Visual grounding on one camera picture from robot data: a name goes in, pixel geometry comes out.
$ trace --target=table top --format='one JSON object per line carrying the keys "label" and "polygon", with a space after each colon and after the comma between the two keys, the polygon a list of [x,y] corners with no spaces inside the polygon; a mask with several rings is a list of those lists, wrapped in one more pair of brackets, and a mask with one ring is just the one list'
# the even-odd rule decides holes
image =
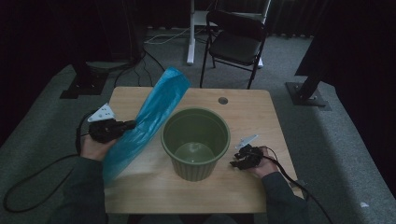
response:
{"label": "table top", "polygon": [[[148,87],[117,87],[109,102],[117,120],[135,119],[151,90]],[[227,98],[228,103],[220,104],[220,97]],[[161,144],[160,129],[130,165],[106,186],[108,213],[265,212],[265,192],[260,179],[229,163],[233,161],[240,139],[253,134],[259,137],[251,145],[273,149],[289,176],[297,179],[268,91],[190,88],[174,112],[189,106],[215,111],[230,128],[230,147],[210,177],[198,182],[179,177]],[[293,191],[303,196],[299,189]]]}

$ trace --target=blue plastic bag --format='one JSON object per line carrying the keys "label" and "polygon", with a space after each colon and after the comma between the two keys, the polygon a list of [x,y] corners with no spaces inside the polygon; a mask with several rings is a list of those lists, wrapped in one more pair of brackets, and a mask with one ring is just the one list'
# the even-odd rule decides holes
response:
{"label": "blue plastic bag", "polygon": [[136,127],[124,133],[108,151],[103,176],[108,184],[144,149],[154,134],[169,118],[190,86],[184,75],[169,67],[148,95],[135,119]]}

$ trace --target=chair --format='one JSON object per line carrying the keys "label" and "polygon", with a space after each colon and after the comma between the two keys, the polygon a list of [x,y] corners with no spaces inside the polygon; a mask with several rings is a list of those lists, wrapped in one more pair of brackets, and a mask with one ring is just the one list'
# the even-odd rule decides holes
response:
{"label": "chair", "polygon": [[[219,34],[211,29],[210,24],[219,28]],[[206,15],[206,30],[208,38],[205,45],[204,64],[202,66],[200,88],[204,82],[207,53],[215,62],[225,63],[251,72],[247,89],[256,76],[258,63],[262,55],[267,31],[261,21],[250,17],[220,10],[209,11]]]}

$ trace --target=hand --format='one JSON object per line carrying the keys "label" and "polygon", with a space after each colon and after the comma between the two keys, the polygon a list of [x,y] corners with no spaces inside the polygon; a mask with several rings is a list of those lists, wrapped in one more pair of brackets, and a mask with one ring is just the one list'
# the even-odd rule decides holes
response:
{"label": "hand", "polygon": [[[260,147],[260,149],[262,150],[262,153],[264,154],[264,156],[266,157],[270,157],[268,155],[268,149],[267,147]],[[256,167],[253,168],[249,168],[247,169],[247,171],[256,174],[259,178],[263,178],[266,175],[269,175],[273,172],[278,172],[277,170],[277,166],[271,162],[268,159],[262,158],[262,160],[260,161],[260,164]]]}
{"label": "hand", "polygon": [[89,134],[85,135],[84,143],[81,148],[81,157],[88,158],[95,161],[102,161],[105,158],[108,150],[117,142],[113,139],[108,143],[99,143],[91,138]]}

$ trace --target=plastic bucket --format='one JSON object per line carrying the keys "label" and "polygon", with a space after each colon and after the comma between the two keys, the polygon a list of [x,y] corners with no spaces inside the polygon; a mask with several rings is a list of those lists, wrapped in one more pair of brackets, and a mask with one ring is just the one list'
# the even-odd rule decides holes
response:
{"label": "plastic bucket", "polygon": [[230,130],[215,112],[191,107],[172,115],[163,126],[163,148],[175,172],[183,179],[199,181],[212,173],[230,145]]}

